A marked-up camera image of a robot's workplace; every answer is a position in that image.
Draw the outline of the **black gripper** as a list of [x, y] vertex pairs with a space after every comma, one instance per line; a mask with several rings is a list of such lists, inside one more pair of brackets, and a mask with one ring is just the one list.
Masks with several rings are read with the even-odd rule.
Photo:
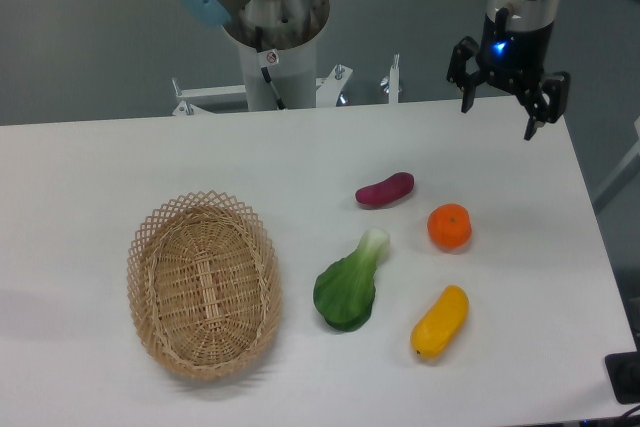
[[[515, 15], [501, 7], [485, 18], [481, 45], [465, 36], [454, 47], [446, 79], [462, 93], [461, 112], [474, 104], [483, 83], [515, 93], [528, 115], [524, 139], [530, 141], [539, 128], [555, 124], [565, 113], [571, 85], [569, 72], [544, 72], [546, 51], [554, 22], [536, 30], [512, 30]], [[475, 60], [478, 69], [467, 71]]]

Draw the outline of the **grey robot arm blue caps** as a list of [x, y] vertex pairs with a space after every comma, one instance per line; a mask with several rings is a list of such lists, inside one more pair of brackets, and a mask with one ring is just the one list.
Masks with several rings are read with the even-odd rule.
[[[222, 27], [236, 43], [251, 110], [318, 105], [315, 43], [329, 0], [179, 0], [200, 23]], [[559, 0], [488, 0], [480, 40], [453, 48], [447, 80], [462, 94], [463, 111], [486, 84], [515, 96], [525, 109], [525, 137], [564, 114], [570, 77], [544, 69]]]

